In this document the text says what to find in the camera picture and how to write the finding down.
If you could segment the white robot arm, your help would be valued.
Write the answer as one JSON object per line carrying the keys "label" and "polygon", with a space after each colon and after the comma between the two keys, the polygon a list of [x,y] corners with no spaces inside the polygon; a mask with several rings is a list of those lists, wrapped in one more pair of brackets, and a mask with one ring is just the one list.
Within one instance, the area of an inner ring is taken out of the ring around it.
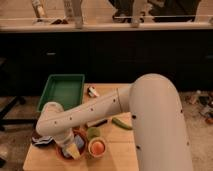
{"label": "white robot arm", "polygon": [[62,145],[71,128],[120,113],[131,114],[139,171],[194,171],[178,91],[160,74],[145,74],[69,110],[48,102],[36,131]]}

